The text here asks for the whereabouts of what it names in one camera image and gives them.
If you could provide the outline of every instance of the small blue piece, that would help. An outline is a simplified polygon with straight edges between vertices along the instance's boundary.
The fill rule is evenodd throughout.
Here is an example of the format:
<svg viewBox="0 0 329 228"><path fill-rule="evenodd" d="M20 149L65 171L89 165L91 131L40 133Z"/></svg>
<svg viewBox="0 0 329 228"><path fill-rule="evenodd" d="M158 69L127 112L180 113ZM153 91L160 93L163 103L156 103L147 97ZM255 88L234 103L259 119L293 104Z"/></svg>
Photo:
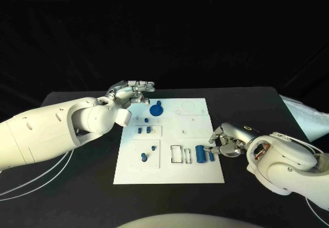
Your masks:
<svg viewBox="0 0 329 228"><path fill-rule="evenodd" d="M161 102L157 101L156 105L150 107L150 114L153 116L158 116L163 113L163 107L161 107Z"/></svg>
<svg viewBox="0 0 329 228"><path fill-rule="evenodd" d="M206 152L205 152L205 150L203 150L203 146L202 145L197 145L196 147L195 147L195 151L196 151L196 162L197 163L206 163Z"/></svg>
<svg viewBox="0 0 329 228"><path fill-rule="evenodd" d="M215 161L213 153L209 153L209 159L210 159L210 162Z"/></svg>
<svg viewBox="0 0 329 228"><path fill-rule="evenodd" d="M141 161L145 162L147 161L147 156L145 153L141 154Z"/></svg>

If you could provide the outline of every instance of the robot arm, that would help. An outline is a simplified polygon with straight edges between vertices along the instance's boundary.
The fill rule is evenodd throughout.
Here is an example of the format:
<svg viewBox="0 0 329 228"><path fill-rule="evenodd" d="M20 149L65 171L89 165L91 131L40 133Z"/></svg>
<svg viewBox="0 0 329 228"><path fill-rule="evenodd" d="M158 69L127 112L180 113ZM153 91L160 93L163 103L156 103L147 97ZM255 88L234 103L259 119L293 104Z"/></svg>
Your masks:
<svg viewBox="0 0 329 228"><path fill-rule="evenodd" d="M141 91L154 83L121 81L99 98L85 97L31 109L0 123L0 171L44 161L101 137L114 123L127 126L131 103L145 103Z"/></svg>
<svg viewBox="0 0 329 228"><path fill-rule="evenodd" d="M311 154L290 137L272 133L261 136L249 127L223 123L209 143L219 138L221 147L205 147L206 152L226 157L246 154L246 170L261 184L277 194L301 194L329 210L329 154Z"/></svg>

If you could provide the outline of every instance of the white board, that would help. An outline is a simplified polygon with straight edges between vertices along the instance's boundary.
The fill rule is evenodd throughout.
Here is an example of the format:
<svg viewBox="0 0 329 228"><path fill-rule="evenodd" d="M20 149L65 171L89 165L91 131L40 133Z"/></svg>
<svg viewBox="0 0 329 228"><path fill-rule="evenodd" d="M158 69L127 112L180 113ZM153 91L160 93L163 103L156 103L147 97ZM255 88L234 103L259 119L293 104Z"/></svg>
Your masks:
<svg viewBox="0 0 329 228"><path fill-rule="evenodd" d="M163 114L151 116L150 107L161 101ZM195 146L208 143L212 124L203 98L151 99L150 105L131 104L128 126L122 128L114 184L223 183L219 157L196 162ZM171 146L180 146L182 163L171 163ZM186 163L186 149L190 163ZM174 160L179 151L174 147Z"/></svg>

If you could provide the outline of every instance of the white cloth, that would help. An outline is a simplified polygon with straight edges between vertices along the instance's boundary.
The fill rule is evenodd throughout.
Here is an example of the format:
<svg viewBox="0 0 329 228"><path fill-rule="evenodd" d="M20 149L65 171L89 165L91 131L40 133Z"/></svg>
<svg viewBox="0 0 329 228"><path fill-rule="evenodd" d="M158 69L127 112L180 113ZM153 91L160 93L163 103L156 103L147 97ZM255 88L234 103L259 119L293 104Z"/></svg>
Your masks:
<svg viewBox="0 0 329 228"><path fill-rule="evenodd" d="M329 133L329 114L319 112L300 101L296 101L285 96L281 96L281 98L309 141L314 141Z"/></svg>

